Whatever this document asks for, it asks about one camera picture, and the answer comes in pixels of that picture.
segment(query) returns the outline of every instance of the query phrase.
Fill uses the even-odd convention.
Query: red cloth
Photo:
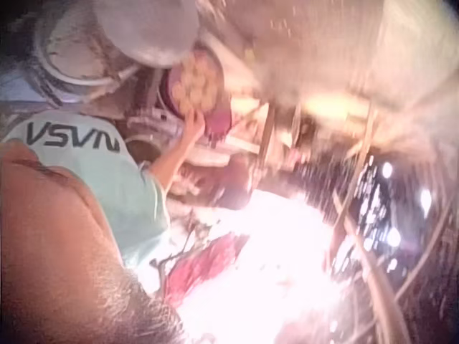
[[[247,239],[229,233],[212,241],[204,250],[179,260],[167,277],[166,300],[180,306],[194,287],[215,278],[233,264]]]

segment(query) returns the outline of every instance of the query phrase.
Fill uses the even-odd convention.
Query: light blue t-shirt
[[[113,125],[103,120],[50,110],[15,126],[5,141],[18,138],[45,166],[61,166],[80,177],[105,212],[127,268],[155,258],[168,240],[165,193],[139,170]]]

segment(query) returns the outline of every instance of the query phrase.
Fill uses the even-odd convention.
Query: hand
[[[194,145],[204,134],[206,122],[200,111],[194,111],[185,116],[184,133],[181,139],[188,145]]]

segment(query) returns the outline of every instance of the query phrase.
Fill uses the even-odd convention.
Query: person
[[[159,156],[158,149],[145,140],[130,140],[126,146],[139,166],[153,163]],[[186,181],[193,186],[194,192],[177,191],[173,187],[168,196],[189,206],[240,210],[252,196],[252,170],[249,157],[244,153],[231,155],[225,166],[198,166],[185,161],[177,176],[180,181],[174,184],[180,186],[181,181]]]
[[[196,166],[185,162],[179,175],[190,180],[198,194],[171,194],[171,198],[193,206],[213,206],[240,210],[252,196],[252,171],[247,156],[233,154],[226,166]]]
[[[1,145],[1,318],[10,343],[181,343],[178,316],[135,276],[168,228],[164,198],[204,132],[139,171],[110,123],[46,111]]]

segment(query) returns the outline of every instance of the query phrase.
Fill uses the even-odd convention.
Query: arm
[[[185,161],[189,151],[204,134],[205,122],[202,113],[195,112],[185,118],[184,133],[181,140],[167,153],[148,167],[148,172],[161,184],[166,193],[171,188],[174,175]]]

